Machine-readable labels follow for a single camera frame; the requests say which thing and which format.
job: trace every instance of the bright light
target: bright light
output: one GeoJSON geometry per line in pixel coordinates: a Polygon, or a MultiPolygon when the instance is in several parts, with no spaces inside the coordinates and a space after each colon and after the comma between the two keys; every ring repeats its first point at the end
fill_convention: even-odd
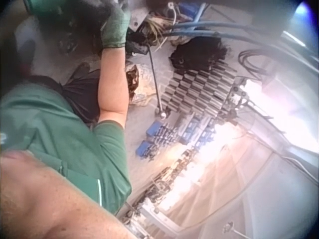
{"type": "Polygon", "coordinates": [[[296,14],[305,15],[308,13],[308,6],[302,2],[296,9],[296,14]]]}
{"type": "Polygon", "coordinates": [[[289,116],[284,105],[279,104],[261,92],[254,93],[254,88],[255,86],[247,88],[247,94],[251,101],[274,118],[270,122],[279,130],[285,132],[284,135],[290,143],[313,152],[319,151],[318,141],[311,135],[303,120],[289,116]]]}
{"type": "Polygon", "coordinates": [[[160,203],[160,207],[168,211],[172,206],[174,206],[180,200],[180,194],[175,191],[170,191],[166,194],[164,200],[160,203]]]}
{"type": "Polygon", "coordinates": [[[214,136],[214,141],[206,144],[199,151],[199,160],[204,164],[208,164],[215,160],[222,147],[236,137],[234,126],[231,124],[217,124],[215,130],[216,134],[214,136]]]}
{"type": "Polygon", "coordinates": [[[192,186],[192,183],[187,178],[183,178],[180,176],[177,176],[174,180],[174,186],[172,191],[175,191],[177,193],[186,193],[190,190],[192,186]]]}
{"type": "Polygon", "coordinates": [[[187,170],[183,170],[183,174],[190,181],[197,183],[199,179],[203,176],[205,168],[203,165],[195,164],[194,166],[187,166],[187,170]]]}
{"type": "Polygon", "coordinates": [[[289,32],[284,31],[284,34],[286,34],[288,37],[290,37],[292,40],[294,40],[296,43],[298,43],[300,46],[306,47],[306,44],[304,44],[302,41],[300,41],[295,36],[292,36],[289,32]]]}
{"type": "Polygon", "coordinates": [[[312,136],[301,119],[281,115],[275,117],[272,123],[284,132],[284,136],[290,143],[313,152],[319,152],[318,141],[312,136]]]}

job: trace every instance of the hand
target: hand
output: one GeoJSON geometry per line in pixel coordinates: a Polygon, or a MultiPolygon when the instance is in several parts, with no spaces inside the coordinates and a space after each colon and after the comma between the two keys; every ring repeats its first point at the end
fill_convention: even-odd
{"type": "Polygon", "coordinates": [[[23,0],[28,12],[32,15],[56,13],[64,6],[66,0],[23,0]]]}
{"type": "Polygon", "coordinates": [[[101,40],[104,48],[120,48],[125,46],[126,33],[131,14],[128,5],[111,5],[110,17],[101,28],[101,40]]]}

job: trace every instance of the debris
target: debris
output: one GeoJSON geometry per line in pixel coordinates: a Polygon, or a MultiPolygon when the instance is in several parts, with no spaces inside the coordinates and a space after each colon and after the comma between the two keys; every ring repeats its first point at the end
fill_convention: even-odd
{"type": "Polygon", "coordinates": [[[153,75],[145,64],[131,64],[126,67],[130,92],[130,104],[146,106],[156,94],[153,75]]]}
{"type": "Polygon", "coordinates": [[[225,59],[227,48],[219,37],[195,37],[179,45],[170,56],[176,69],[210,71],[219,59],[225,59]]]}

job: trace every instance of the black pants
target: black pants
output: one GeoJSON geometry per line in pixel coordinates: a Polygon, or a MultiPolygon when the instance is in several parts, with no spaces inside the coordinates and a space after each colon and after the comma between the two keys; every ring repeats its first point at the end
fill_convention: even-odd
{"type": "Polygon", "coordinates": [[[96,70],[80,79],[74,79],[64,86],[46,76],[30,76],[26,82],[43,85],[58,92],[85,124],[92,124],[96,122],[100,114],[98,105],[99,78],[100,70],[96,70]]]}

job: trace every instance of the metal pole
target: metal pole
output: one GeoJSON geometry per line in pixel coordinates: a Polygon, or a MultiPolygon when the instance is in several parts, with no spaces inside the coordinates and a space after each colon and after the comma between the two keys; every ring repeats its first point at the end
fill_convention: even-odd
{"type": "Polygon", "coordinates": [[[158,107],[159,107],[159,116],[162,120],[166,119],[166,113],[163,110],[163,106],[161,104],[161,100],[160,100],[160,90],[159,90],[159,86],[158,86],[158,82],[156,79],[156,73],[155,73],[155,68],[154,68],[154,63],[153,63],[153,57],[152,57],[152,51],[150,46],[148,46],[149,49],[149,55],[150,55],[150,60],[151,60],[151,66],[152,66],[152,71],[153,71],[153,77],[154,77],[154,83],[155,83],[155,89],[156,89],[156,96],[158,99],[158,107]]]}

